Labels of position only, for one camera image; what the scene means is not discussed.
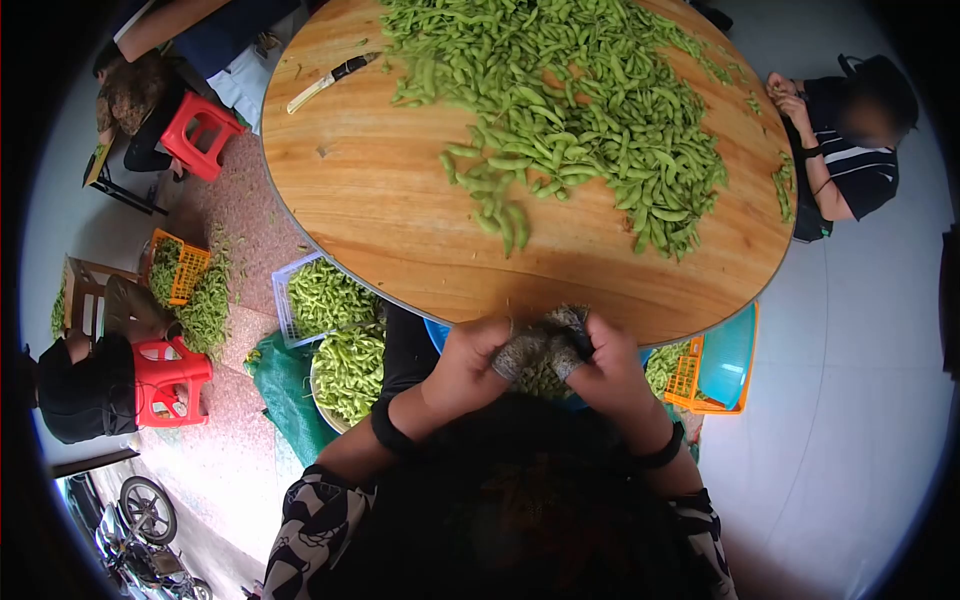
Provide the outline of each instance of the motorcycle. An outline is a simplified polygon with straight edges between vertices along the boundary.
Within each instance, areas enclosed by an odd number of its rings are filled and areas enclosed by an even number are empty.
[[[172,600],[213,600],[210,586],[193,577],[169,547],[177,513],[166,492],[146,477],[120,488],[119,507],[109,502],[94,535],[109,577],[124,595],[146,590]],[[132,594],[136,589],[141,592]]]

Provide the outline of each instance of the knife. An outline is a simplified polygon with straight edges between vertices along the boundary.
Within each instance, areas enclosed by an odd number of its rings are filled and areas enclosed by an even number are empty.
[[[353,57],[347,62],[344,62],[340,66],[334,68],[332,71],[330,71],[323,77],[319,78],[315,84],[307,87],[304,91],[298,94],[296,98],[291,100],[290,104],[287,105],[287,112],[289,114],[293,114],[294,112],[297,111],[298,108],[303,106],[303,103],[305,103],[307,100],[316,96],[317,92],[319,92],[322,89],[327,89],[328,87],[333,85],[335,82],[339,82],[347,74],[352,73],[353,71],[356,71],[360,67],[367,66],[368,64],[373,62],[378,56],[380,56],[379,52],[368,52],[363,56]]]

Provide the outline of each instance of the black pants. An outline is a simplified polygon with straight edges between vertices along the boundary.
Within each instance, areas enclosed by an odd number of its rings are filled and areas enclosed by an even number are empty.
[[[383,388],[380,398],[412,388],[432,373],[440,354],[426,333],[423,319],[392,302],[387,313],[387,344],[383,350]]]
[[[173,158],[163,152],[158,152],[156,144],[160,141],[163,132],[167,131],[167,127],[170,126],[170,121],[177,114],[177,110],[180,109],[180,102],[183,101],[185,89],[185,83],[180,78],[171,82],[166,93],[156,104],[154,111],[140,125],[136,134],[130,138],[130,146],[123,157],[123,166],[128,171],[148,173],[170,168],[170,161]]]

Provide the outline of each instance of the black wristband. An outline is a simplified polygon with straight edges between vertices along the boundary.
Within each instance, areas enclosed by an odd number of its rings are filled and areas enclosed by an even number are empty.
[[[380,398],[370,410],[370,425],[380,445],[400,458],[409,458],[417,453],[417,446],[390,421],[390,403],[396,396]]]
[[[640,468],[660,468],[668,465],[680,452],[680,444],[684,441],[684,424],[677,421],[673,424],[673,436],[660,452],[635,456],[634,464]]]
[[[813,158],[824,153],[824,149],[820,144],[817,144],[813,148],[801,148],[800,154],[804,157],[804,160],[808,158]]]

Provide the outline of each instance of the round wooden table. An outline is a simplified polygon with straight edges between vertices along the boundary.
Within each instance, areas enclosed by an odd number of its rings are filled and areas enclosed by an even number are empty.
[[[789,144],[763,81],[719,31],[678,0],[640,4],[708,39],[708,56],[721,66],[738,62],[750,81],[734,72],[734,85],[711,83],[695,59],[661,49],[703,95],[703,127],[719,137],[730,172],[730,188],[719,188],[715,213],[698,226],[703,245],[680,264],[653,249],[633,254],[636,235],[599,178],[572,188],[567,203],[538,201],[515,183],[509,197],[523,204],[532,233],[524,251],[504,258],[500,237],[468,218],[468,193],[447,182],[437,160],[446,142],[469,144],[465,125],[475,115],[443,104],[393,108],[400,60],[384,74],[381,58],[287,114],[287,104],[330,69],[389,43],[376,0],[330,0],[276,68],[264,100],[263,150],[280,198],[338,266],[439,321],[491,313],[533,319],[562,302],[585,303],[642,345],[722,322],[763,290],[786,253],[792,227],[781,222],[770,174]],[[751,90],[762,116],[745,102]]]

